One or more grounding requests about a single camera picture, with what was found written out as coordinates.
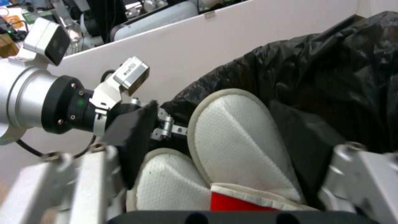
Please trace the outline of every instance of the cable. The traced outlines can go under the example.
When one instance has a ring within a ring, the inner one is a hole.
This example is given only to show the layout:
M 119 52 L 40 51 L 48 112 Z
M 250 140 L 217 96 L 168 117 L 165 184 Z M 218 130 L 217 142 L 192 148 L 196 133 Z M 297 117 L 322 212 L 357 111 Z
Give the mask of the cable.
M 26 151 L 32 153 L 32 154 L 35 155 L 35 156 L 38 156 L 38 157 L 42 157 L 42 156 L 43 156 L 43 153 L 41 153 L 41 152 L 35 150 L 34 148 L 30 147 L 28 144 L 26 144 L 26 143 L 25 143 L 24 141 L 22 141 L 22 140 L 17 140 L 16 143 L 17 143 L 19 146 L 21 146 L 22 148 L 24 148 Z
M 107 77 L 109 74 L 112 74 L 112 73 L 114 73 L 114 72 L 115 72 L 115 70 L 113 70 L 113 69 L 105 71 L 105 72 L 102 74 L 101 79 L 100 79 L 99 81 L 100 81 L 101 83 L 103 83 L 103 82 L 106 80 L 106 77 Z
M 113 0 L 113 20 L 112 20 L 112 25 L 111 25 L 111 29 L 108 32 L 108 35 L 106 36 L 106 40 L 105 42 L 108 43 L 109 37 L 111 35 L 111 31 L 113 29 L 113 26 L 115 25 L 116 22 L 116 0 Z
M 84 155 L 86 152 L 88 152 L 88 150 L 89 150 L 89 148 L 90 148 L 90 145 L 93 144 L 93 143 L 95 142 L 96 138 L 97 138 L 97 136 L 93 135 L 93 136 L 91 137 L 91 140 L 90 140 L 90 142 L 88 143 L 87 147 L 86 147 L 83 151 L 81 151 L 81 152 L 79 152 L 78 154 L 74 155 L 73 158 L 77 159 L 77 158 L 81 157 L 82 155 Z M 17 143 L 19 146 L 21 146 L 23 149 L 25 149 L 26 151 L 32 153 L 32 154 L 35 155 L 35 156 L 42 157 L 42 156 L 44 155 L 42 152 L 39 152 L 39 151 L 35 150 L 34 148 L 30 147 L 28 144 L 26 144 L 26 143 L 25 143 L 24 141 L 22 141 L 21 139 L 20 139 L 20 140 L 17 140 L 16 143 Z
M 83 35 L 83 40 L 82 40 L 82 47 L 80 49 L 80 52 L 83 51 L 83 47 L 84 47 L 84 39 L 86 38 L 86 35 L 88 34 L 88 31 L 85 32 L 85 34 Z
M 6 17 L 6 16 L 8 16 L 8 15 L 10 14 L 10 11 L 9 11 L 7 8 L 1 7 L 0 9 L 4 9 L 4 10 L 6 10 L 6 11 L 7 11 L 7 15 L 1 15 L 1 16 L 4 16 L 4 17 Z
M 82 155 L 84 155 L 86 152 L 88 152 L 88 149 L 90 148 L 90 145 L 93 144 L 96 141 L 97 136 L 93 135 L 93 137 L 91 137 L 91 140 L 89 142 L 89 144 L 87 145 L 87 147 L 85 148 L 85 150 L 79 152 L 78 154 L 74 155 L 73 158 L 77 159 L 79 157 L 81 157 Z
M 29 33 L 29 28 L 27 27 L 27 22 L 25 20 L 20 20 L 15 23 L 11 23 L 11 25 L 18 24 L 18 23 L 24 23 L 25 27 L 26 27 L 26 32 Z

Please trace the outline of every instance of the green light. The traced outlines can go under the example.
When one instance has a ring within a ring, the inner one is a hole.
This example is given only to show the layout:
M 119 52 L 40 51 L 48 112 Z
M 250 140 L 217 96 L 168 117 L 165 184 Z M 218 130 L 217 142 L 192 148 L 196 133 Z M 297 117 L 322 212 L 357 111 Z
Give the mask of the green light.
M 79 99 L 78 101 L 77 101 L 77 106 L 79 107 L 79 108 L 83 108 L 84 107 L 84 105 L 85 105 L 85 100 L 84 99 Z

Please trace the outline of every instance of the cardboard box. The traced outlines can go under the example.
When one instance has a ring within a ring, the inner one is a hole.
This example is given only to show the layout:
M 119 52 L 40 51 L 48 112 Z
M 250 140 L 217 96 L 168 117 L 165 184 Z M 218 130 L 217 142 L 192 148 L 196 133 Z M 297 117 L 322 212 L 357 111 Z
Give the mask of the cardboard box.
M 19 48 L 8 34 L 0 34 L 0 56 L 7 58 L 18 54 Z

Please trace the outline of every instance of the silver cylinder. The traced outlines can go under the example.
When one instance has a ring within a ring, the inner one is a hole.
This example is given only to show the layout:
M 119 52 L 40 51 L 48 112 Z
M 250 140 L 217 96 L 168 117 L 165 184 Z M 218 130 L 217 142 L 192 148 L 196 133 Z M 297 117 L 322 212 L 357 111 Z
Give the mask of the silver cylinder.
M 0 145 L 22 137 L 26 129 L 41 127 L 41 111 L 57 79 L 47 70 L 0 60 Z
M 10 122 L 19 128 L 42 127 L 44 99 L 56 76 L 39 68 L 26 70 L 17 80 L 8 101 Z

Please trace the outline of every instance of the white camera housing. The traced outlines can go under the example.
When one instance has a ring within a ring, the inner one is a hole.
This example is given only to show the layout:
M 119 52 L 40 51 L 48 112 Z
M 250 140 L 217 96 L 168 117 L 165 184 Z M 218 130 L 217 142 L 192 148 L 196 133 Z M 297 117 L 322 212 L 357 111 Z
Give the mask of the white camera housing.
M 37 18 L 23 43 L 23 48 L 40 55 L 44 63 L 59 65 L 69 44 L 70 38 L 60 25 Z

